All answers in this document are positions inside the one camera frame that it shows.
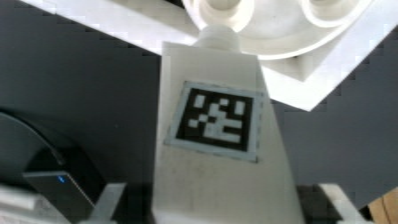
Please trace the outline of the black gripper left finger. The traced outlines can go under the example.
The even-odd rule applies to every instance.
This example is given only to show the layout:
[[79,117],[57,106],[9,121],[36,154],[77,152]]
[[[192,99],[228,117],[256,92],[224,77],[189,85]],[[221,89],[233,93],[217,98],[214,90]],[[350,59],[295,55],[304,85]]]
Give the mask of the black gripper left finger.
[[89,218],[79,224],[118,224],[114,215],[125,194],[125,183],[109,183],[100,195]]

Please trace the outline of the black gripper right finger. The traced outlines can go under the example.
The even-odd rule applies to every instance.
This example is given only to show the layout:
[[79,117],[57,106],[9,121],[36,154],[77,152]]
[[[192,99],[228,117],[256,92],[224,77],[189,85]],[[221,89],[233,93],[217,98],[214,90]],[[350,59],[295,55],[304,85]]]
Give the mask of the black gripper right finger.
[[322,183],[320,189],[326,193],[327,200],[340,215],[340,219],[333,224],[373,224],[373,222],[366,220],[363,214],[359,213],[340,185],[334,183]]

